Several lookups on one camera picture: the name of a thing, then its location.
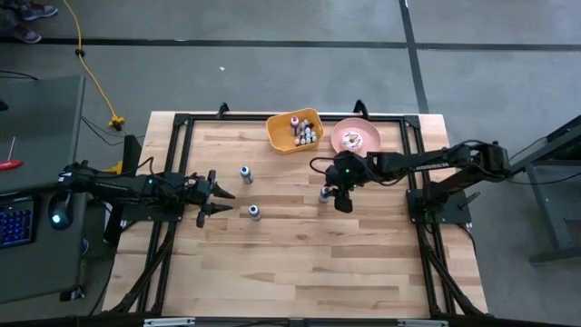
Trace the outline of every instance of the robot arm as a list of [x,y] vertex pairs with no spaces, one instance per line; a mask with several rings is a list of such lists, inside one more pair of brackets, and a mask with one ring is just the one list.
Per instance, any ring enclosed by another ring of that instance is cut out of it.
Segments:
[[330,195],[335,197],[335,208],[350,213],[353,207],[349,191],[356,187],[368,182],[391,186],[410,173],[449,167],[460,168],[460,171],[439,183],[424,185],[421,204],[424,210],[437,212],[450,195],[480,181],[502,182],[510,176],[504,148],[497,143],[465,141],[451,148],[423,154],[375,152],[361,157],[344,151],[335,155],[333,164],[325,171],[325,185],[331,187]]
[[130,204],[136,207],[140,219],[162,220],[167,213],[181,215],[185,204],[200,207],[196,224],[202,228],[205,217],[232,209],[229,205],[212,203],[212,195],[234,199],[216,183],[216,172],[211,170],[207,177],[196,173],[184,176],[180,173],[151,173],[129,176],[97,171],[87,162],[66,166],[59,175],[61,187],[73,192],[88,192],[95,198],[111,204]]

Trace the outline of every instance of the gray floor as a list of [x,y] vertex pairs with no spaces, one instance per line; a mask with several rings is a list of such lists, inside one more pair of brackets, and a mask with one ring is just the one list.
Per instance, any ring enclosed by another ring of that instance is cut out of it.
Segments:
[[[405,41],[397,0],[70,2],[85,37]],[[72,19],[61,9],[34,28],[43,36],[74,36]],[[574,0],[409,0],[418,42],[578,44],[580,9]],[[0,45],[0,69],[39,78],[81,74],[74,49]],[[135,134],[145,132],[152,110],[216,110],[224,101],[236,111],[310,106],[348,112],[360,98],[372,112],[418,112],[407,50],[85,49],[87,63],[127,119],[126,131]],[[579,52],[419,51],[419,64],[429,110],[445,115],[452,143],[499,140],[513,153],[581,112]],[[0,87],[6,81],[0,80]],[[102,126],[110,118],[90,82],[84,115]],[[79,159],[104,168],[114,165],[121,151],[82,130]],[[581,262],[537,268],[528,263],[530,255],[549,249],[530,188],[482,183],[473,189],[482,192],[471,212],[489,311],[504,318],[579,324]],[[99,276],[108,269],[106,263],[94,266],[101,269]],[[56,305],[53,314],[87,313],[93,304],[84,302]],[[0,316],[30,319],[30,305],[39,303],[0,306]]]

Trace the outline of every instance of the pink bowl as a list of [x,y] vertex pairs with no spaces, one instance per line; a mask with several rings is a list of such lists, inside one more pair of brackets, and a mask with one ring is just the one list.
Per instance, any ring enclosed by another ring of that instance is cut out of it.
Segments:
[[381,136],[375,126],[361,118],[347,118],[338,122],[333,128],[333,133],[330,136],[330,142],[333,145],[335,152],[339,153],[345,151],[341,145],[343,135],[346,132],[355,132],[361,135],[363,145],[355,154],[366,156],[367,152],[379,151],[381,144]]

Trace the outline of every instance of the orange basket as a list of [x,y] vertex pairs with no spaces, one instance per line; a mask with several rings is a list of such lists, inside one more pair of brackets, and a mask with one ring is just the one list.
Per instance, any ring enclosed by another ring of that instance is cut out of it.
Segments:
[[[297,146],[292,135],[291,118],[296,115],[299,122],[307,119],[313,124],[311,130],[317,134],[317,141],[311,144]],[[313,148],[319,144],[324,136],[323,123],[315,109],[301,109],[296,112],[277,114],[266,121],[266,130],[269,133],[271,145],[277,154],[292,154],[297,151]]]

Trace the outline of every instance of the wooden table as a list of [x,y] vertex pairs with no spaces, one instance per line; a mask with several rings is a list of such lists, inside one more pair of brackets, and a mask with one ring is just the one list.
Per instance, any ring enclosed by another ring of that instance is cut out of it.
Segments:
[[[157,172],[163,170],[174,114],[154,112],[150,119],[142,160],[153,156]],[[448,145],[441,115],[424,114],[420,122],[426,151]],[[163,315],[428,317],[417,234],[404,197],[407,180],[392,187],[368,183],[351,193],[350,214],[337,212],[332,201],[318,202],[324,176],[309,168],[309,160],[334,155],[333,125],[324,124],[326,136],[317,148],[283,156],[273,152],[264,122],[195,124],[187,173],[215,169],[219,185],[236,200],[216,201],[234,210],[215,214],[203,229],[195,226],[196,208],[186,209],[173,247]],[[395,124],[376,126],[382,151],[403,151]],[[250,166],[253,184],[242,183],[242,165]],[[451,173],[441,170],[431,177],[437,181]],[[251,204],[261,208],[259,222],[249,218]],[[115,306],[143,271],[151,229],[151,223],[140,222],[123,233],[104,310]],[[468,236],[455,225],[441,229],[451,275],[486,311]],[[434,281],[444,308],[440,279]],[[156,285],[154,276],[152,289]],[[151,290],[149,304],[153,297]]]

